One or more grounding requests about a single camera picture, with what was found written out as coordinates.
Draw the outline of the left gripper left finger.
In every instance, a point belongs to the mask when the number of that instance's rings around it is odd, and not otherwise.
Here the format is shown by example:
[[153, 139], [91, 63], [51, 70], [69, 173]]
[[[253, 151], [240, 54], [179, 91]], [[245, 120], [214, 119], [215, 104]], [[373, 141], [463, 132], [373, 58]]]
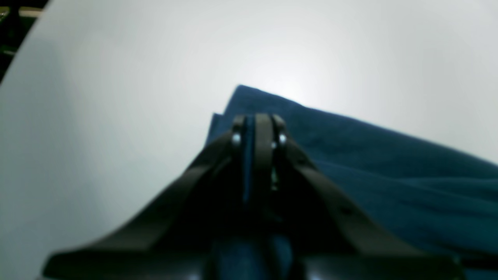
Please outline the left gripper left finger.
[[50, 280], [197, 280], [212, 277], [210, 252], [247, 209], [254, 119], [237, 115], [130, 221], [72, 251], [54, 253]]

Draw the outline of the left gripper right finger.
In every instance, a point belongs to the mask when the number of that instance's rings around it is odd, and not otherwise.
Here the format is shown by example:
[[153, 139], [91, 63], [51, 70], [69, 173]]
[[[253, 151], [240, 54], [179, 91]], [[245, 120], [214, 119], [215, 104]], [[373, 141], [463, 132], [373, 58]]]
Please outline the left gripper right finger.
[[326, 253], [299, 256], [299, 276], [306, 280], [462, 280], [451, 257], [418, 250], [373, 222], [320, 173], [289, 137], [278, 115], [255, 115], [255, 210], [270, 209], [272, 175], [279, 178], [279, 199], [309, 193], [306, 210], [316, 209], [329, 227]]

